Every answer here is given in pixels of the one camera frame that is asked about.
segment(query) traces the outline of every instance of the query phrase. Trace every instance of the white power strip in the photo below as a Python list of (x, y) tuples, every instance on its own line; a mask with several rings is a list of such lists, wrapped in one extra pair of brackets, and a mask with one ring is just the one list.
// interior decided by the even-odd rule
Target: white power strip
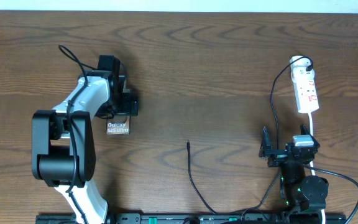
[[(300, 57), (302, 56), (294, 56), (290, 62)], [(291, 79), (299, 113), (311, 113), (319, 108), (314, 85), (314, 70), (306, 71), (310, 63), (309, 59), (303, 58), (291, 64)]]

